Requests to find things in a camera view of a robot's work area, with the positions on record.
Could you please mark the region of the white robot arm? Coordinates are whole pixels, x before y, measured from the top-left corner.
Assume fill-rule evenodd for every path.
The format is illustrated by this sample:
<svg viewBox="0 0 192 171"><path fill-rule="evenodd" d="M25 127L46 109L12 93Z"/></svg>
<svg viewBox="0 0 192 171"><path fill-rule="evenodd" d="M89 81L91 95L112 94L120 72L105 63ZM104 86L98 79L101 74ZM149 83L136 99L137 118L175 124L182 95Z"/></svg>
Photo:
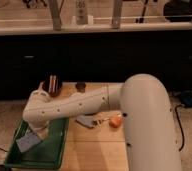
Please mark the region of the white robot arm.
<svg viewBox="0 0 192 171"><path fill-rule="evenodd" d="M150 74L58 101L35 90L23 119L39 132L57 118L113 110L122 113L129 171L182 171L170 99L163 83Z"/></svg>

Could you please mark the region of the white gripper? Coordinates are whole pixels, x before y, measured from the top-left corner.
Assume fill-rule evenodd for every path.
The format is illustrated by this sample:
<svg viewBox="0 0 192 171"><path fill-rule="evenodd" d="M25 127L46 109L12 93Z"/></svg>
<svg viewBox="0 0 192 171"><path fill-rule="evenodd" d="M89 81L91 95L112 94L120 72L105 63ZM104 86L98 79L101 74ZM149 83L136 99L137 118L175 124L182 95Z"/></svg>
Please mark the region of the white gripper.
<svg viewBox="0 0 192 171"><path fill-rule="evenodd" d="M33 127L32 130L41 140L44 140L49 135L49 123L45 123L42 127Z"/></svg>

